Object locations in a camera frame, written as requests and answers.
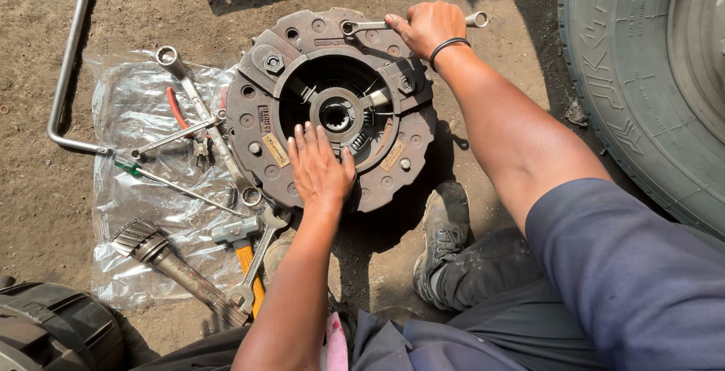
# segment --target hammer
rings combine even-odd
[[[232,224],[213,228],[212,241],[217,245],[233,247],[236,251],[236,257],[239,259],[241,271],[246,275],[249,271],[251,260],[254,257],[251,251],[249,237],[258,235],[261,228],[262,219],[258,216],[250,216]],[[252,283],[251,289],[255,294],[255,301],[251,306],[251,311],[256,318],[259,307],[262,305],[262,300],[265,297],[265,291],[262,289],[262,282],[259,280],[259,275],[255,276],[255,281]]]

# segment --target clutch pressure plate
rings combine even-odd
[[[358,169],[348,211],[384,206],[412,183],[433,141],[436,112],[426,67],[392,30],[344,37],[350,9],[290,14],[253,38],[227,96],[233,153],[250,181],[285,207],[302,207],[286,138],[296,124],[327,129]]]

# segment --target brass label plate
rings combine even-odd
[[[284,147],[282,147],[282,144],[279,144],[279,141],[273,133],[269,133],[267,136],[262,137],[262,141],[267,145],[267,149],[269,149],[270,153],[272,153],[272,156],[274,156],[279,168],[289,164],[287,152],[284,151]]]
[[[398,161],[398,157],[400,157],[404,150],[405,144],[400,140],[396,140],[393,148],[390,149],[390,153],[380,163],[380,167],[386,172],[390,172],[390,169],[393,168],[393,165]]]

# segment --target tire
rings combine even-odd
[[[577,95],[622,169],[683,224],[725,240],[725,144],[680,93],[670,0],[559,0]]]

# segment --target screwdriver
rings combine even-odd
[[[217,203],[215,201],[212,201],[209,198],[205,198],[199,194],[196,194],[192,190],[186,190],[186,188],[176,185],[171,181],[168,181],[166,179],[163,179],[155,174],[152,174],[150,172],[147,172],[146,170],[142,169],[140,165],[136,164],[135,162],[125,160],[124,158],[117,158],[115,162],[113,162],[117,167],[121,167],[124,171],[127,173],[130,173],[132,176],[144,176],[146,178],[152,179],[154,181],[158,181],[161,184],[164,184],[168,187],[173,188],[174,190],[177,190],[179,192],[183,192],[184,194],[188,195],[191,198],[200,199],[204,201],[205,203],[209,204],[210,206],[217,207],[218,209],[225,210],[229,213],[232,213],[237,216],[241,216],[246,218],[247,216],[242,214],[241,212],[235,211],[233,209],[224,207],[220,203]]]

